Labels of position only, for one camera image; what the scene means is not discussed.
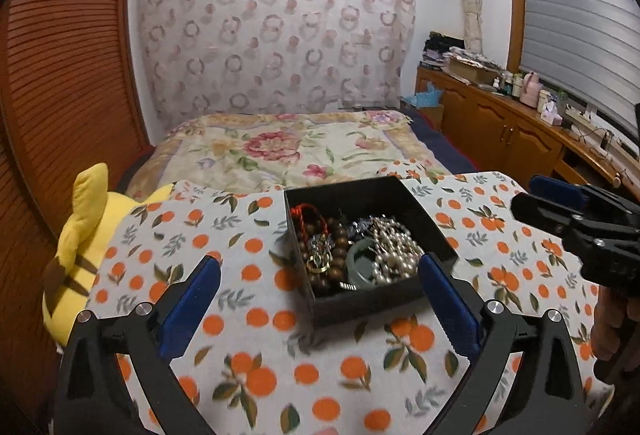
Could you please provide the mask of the person's right hand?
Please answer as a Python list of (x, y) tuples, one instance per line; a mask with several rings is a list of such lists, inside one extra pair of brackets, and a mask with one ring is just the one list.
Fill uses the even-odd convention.
[(639, 299), (625, 299), (607, 287), (600, 287), (591, 329), (591, 348), (597, 359), (608, 361), (618, 351), (625, 319), (640, 320)]

